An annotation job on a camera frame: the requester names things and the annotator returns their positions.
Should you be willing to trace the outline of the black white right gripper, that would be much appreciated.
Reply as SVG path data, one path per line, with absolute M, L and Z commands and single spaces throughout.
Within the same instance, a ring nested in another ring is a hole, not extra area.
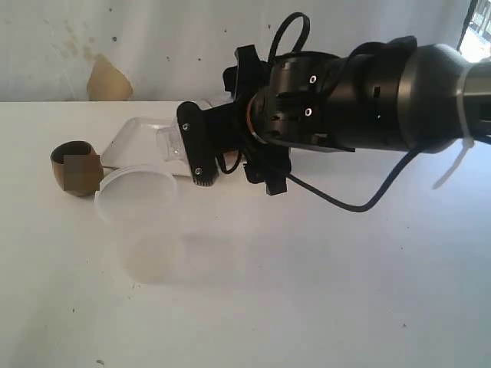
M 197 102 L 186 101 L 177 108 L 190 172 L 196 185 L 212 186 L 219 173 L 233 173 L 245 159 L 247 180 L 264 183 L 270 196 L 279 195 L 287 191 L 289 149 L 257 140 L 249 128 L 249 103 L 265 86 L 269 67 L 253 45 L 237 48 L 235 56 L 237 65 L 222 74 L 224 88 L 232 94 L 230 102 L 202 108 Z

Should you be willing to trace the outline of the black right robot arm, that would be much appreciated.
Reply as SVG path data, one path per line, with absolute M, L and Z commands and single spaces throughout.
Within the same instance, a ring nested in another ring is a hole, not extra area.
M 236 50 L 223 81 L 232 101 L 180 104 L 176 122 L 194 182 L 211 186 L 222 156 L 245 157 L 245 175 L 273 196 L 286 191 L 292 148 L 426 153 L 490 132 L 490 64 L 413 37 L 369 42 L 347 57 L 299 51 L 260 60 Z

